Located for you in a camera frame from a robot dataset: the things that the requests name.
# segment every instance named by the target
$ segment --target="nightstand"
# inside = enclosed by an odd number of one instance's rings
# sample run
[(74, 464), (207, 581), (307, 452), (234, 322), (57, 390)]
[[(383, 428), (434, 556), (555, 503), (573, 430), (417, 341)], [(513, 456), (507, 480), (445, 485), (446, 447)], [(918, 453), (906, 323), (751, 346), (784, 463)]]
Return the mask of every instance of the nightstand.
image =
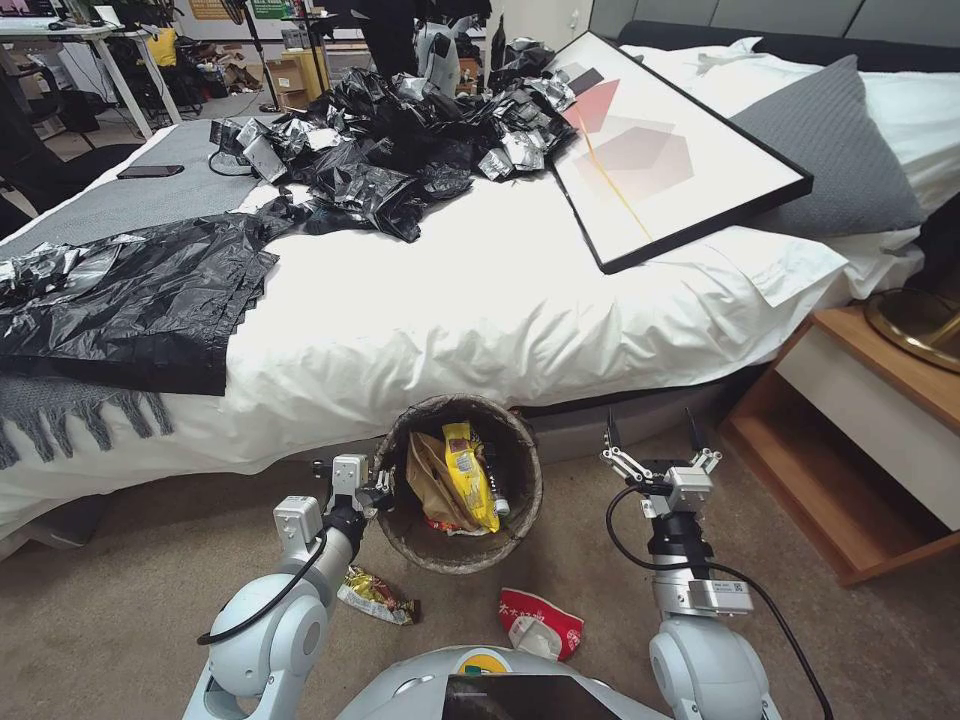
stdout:
[(722, 436), (852, 585), (960, 546), (960, 375), (816, 313)]

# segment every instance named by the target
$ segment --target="trash can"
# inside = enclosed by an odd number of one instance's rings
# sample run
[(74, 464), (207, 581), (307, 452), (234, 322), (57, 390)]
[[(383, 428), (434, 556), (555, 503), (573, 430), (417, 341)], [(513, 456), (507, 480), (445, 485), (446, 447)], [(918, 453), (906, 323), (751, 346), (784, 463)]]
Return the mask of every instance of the trash can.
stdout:
[[(480, 439), (497, 448), (498, 486), (510, 502), (496, 533), (447, 535), (430, 527), (420, 499), (406, 481), (412, 431), (442, 438), (442, 426), (467, 420)], [(543, 477), (530, 433), (500, 405), (479, 395), (439, 395), (414, 405), (394, 423), (374, 458), (375, 472), (395, 469), (395, 506), (378, 514), (390, 544), (417, 565), (450, 575), (467, 575), (497, 564), (520, 544), (540, 514)]]

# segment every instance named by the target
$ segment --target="gray pillow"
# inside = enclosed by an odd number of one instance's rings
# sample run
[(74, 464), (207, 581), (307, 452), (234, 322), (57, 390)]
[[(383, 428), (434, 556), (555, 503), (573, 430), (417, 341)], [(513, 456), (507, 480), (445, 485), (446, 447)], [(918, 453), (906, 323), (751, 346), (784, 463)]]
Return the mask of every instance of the gray pillow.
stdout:
[(813, 174), (813, 192), (752, 227), (807, 238), (902, 230), (926, 217), (867, 114), (857, 56), (768, 95), (731, 120)]

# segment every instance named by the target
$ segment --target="framed picture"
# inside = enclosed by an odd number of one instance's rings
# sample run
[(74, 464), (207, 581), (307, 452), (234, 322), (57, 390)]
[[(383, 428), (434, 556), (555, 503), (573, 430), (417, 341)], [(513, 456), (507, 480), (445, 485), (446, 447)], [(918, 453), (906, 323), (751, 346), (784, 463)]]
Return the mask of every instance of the framed picture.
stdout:
[(579, 132), (553, 168), (605, 273), (813, 189), (813, 176), (593, 33), (547, 67)]

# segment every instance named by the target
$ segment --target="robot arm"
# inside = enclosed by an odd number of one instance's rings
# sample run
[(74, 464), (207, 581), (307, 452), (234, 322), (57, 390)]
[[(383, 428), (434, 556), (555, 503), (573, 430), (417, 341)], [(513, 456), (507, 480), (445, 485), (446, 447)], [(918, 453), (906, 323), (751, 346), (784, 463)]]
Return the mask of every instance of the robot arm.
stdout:
[[(330, 502), (290, 496), (273, 511), (283, 546), (279, 572), (247, 583), (198, 642), (210, 656), (183, 717), (189, 720), (293, 718), (326, 641), (337, 589), (360, 549), (366, 520), (392, 496), (389, 478), (362, 487), (363, 455), (333, 463)], [(260, 698), (244, 712), (238, 698)]]
[[(677, 720), (780, 720), (770, 686), (753, 647), (720, 619), (753, 611), (750, 584), (742, 573), (713, 563), (713, 548), (703, 540), (697, 513), (713, 490), (710, 471), (722, 455), (705, 447), (689, 415), (694, 456), (684, 460), (639, 462), (623, 451), (612, 412), (601, 457), (627, 483), (607, 509), (607, 530), (617, 548), (632, 562), (654, 571), (654, 597), (663, 617), (650, 641), (650, 660), (657, 685)], [(631, 493), (653, 525), (647, 544), (653, 556), (645, 562), (627, 550), (613, 528), (613, 512)], [(712, 570), (737, 580), (717, 580)], [(793, 646), (824, 709), (830, 704), (773, 601), (759, 587)]]

